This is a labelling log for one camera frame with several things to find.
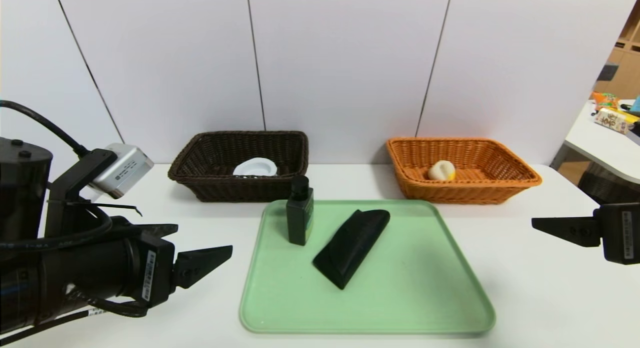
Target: black bottle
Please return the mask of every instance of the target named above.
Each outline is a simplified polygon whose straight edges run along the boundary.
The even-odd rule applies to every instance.
[[[304,246],[311,234],[314,214],[314,189],[309,179],[295,176],[291,180],[291,196],[286,201],[286,225],[288,241]]]

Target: bottle cap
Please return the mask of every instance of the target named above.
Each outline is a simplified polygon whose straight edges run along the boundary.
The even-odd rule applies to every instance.
[[[291,179],[291,193],[293,198],[306,200],[309,196],[309,179],[306,176],[295,176]]]

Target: white wall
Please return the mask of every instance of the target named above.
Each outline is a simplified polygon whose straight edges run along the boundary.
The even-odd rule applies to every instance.
[[[264,129],[247,0],[61,2],[122,138],[155,162]]]
[[[448,0],[250,0],[267,130],[312,163],[388,160],[414,136]]]
[[[263,128],[247,0],[62,1],[125,141],[157,162],[197,132]],[[419,134],[549,163],[633,2],[451,0]],[[383,160],[386,138],[414,134],[445,5],[251,0],[267,128],[306,131],[314,163]],[[117,141],[56,0],[2,9],[3,98],[89,148]],[[74,160],[36,123],[2,119],[3,136],[50,148],[54,171]]]
[[[88,149],[121,142],[57,0],[2,0],[2,99],[38,111]],[[50,179],[78,159],[64,142],[22,114],[3,108],[5,138],[50,150]]]
[[[549,164],[636,0],[451,0],[419,136]]]

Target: black cable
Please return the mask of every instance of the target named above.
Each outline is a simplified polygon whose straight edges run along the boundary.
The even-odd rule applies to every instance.
[[[84,301],[86,304],[96,307],[97,309],[129,318],[142,318],[147,315],[147,311],[149,310],[147,307],[140,305],[137,301],[116,303],[103,300],[103,298],[91,296],[80,291],[78,288],[73,288],[66,297],[69,300]]]
[[[112,229],[112,218],[103,210],[94,206],[88,206],[86,209],[100,220],[100,225],[98,227],[62,237],[38,238],[9,242],[2,241],[0,242],[0,250],[12,252],[39,252],[68,248],[85,243],[86,241],[97,238],[98,236],[102,236]]]
[[[53,132],[56,136],[60,137],[62,141],[66,142],[67,145],[71,146],[78,157],[84,157],[89,153],[89,150],[76,142],[75,139],[71,138],[71,136],[64,132],[60,127],[56,126],[52,121],[49,121],[44,116],[30,109],[29,107],[25,107],[19,103],[7,100],[0,100],[0,107],[13,109],[15,111],[18,111],[19,113],[29,116],[29,118],[31,118],[32,120],[37,121],[39,124],[43,125],[48,130]]]
[[[58,319],[54,319],[53,321],[48,321],[41,325],[34,326],[29,328],[28,330],[23,330],[22,332],[18,332],[14,335],[10,335],[9,337],[5,337],[0,339],[0,346],[5,346],[7,344],[14,343],[16,341],[20,341],[20,339],[27,338],[34,334],[39,334],[42,331],[48,330],[50,328],[54,328],[59,325],[63,325],[64,323],[69,323],[71,321],[75,321],[80,318],[89,317],[89,311],[83,310],[82,312],[70,314],[68,316],[64,316]]]

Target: orange wicker basket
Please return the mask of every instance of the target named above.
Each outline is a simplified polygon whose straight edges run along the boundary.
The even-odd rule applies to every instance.
[[[485,138],[392,138],[386,142],[395,177],[407,198],[435,203],[497,204],[537,186],[542,178],[503,144]],[[447,160],[455,179],[430,180]]]

